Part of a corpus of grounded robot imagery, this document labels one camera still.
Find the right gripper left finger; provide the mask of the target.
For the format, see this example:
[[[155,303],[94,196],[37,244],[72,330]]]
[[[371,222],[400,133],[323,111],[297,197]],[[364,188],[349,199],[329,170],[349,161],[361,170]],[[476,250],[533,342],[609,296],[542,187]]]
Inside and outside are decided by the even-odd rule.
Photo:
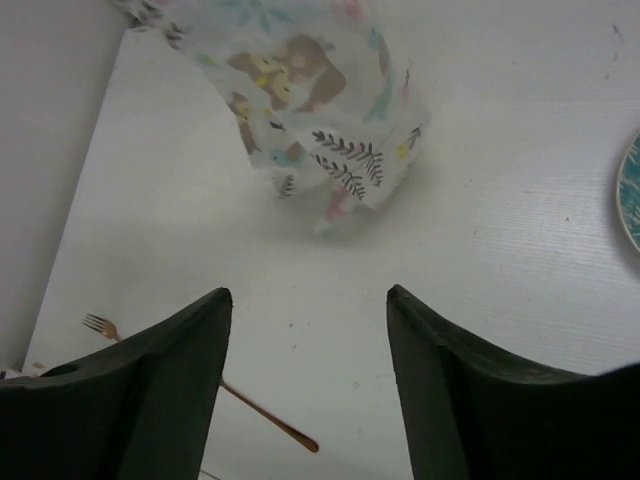
[[[2,478],[198,478],[231,319],[219,288],[98,352],[2,381]]]

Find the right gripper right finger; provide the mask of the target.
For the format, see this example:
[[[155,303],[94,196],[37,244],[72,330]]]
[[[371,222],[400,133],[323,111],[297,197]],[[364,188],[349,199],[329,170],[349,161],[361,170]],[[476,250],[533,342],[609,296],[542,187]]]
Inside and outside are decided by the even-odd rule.
[[[546,366],[457,326],[401,286],[387,328],[417,479],[635,479],[639,368]]]

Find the red and teal plate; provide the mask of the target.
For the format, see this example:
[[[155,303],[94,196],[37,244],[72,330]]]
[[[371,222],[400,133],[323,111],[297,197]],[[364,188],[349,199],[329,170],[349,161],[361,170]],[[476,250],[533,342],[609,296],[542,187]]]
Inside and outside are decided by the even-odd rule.
[[[620,162],[616,175],[615,202],[626,238],[639,251],[640,238],[640,169],[639,142],[636,134]]]

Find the animal print cloth placemat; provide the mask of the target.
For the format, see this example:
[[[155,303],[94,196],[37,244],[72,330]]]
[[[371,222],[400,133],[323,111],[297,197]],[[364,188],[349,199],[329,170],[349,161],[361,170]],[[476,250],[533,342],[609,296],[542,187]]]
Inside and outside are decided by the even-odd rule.
[[[392,195],[421,151],[427,112],[411,60],[369,1],[121,1],[195,64],[234,114],[253,167],[281,197],[317,187],[327,233]]]

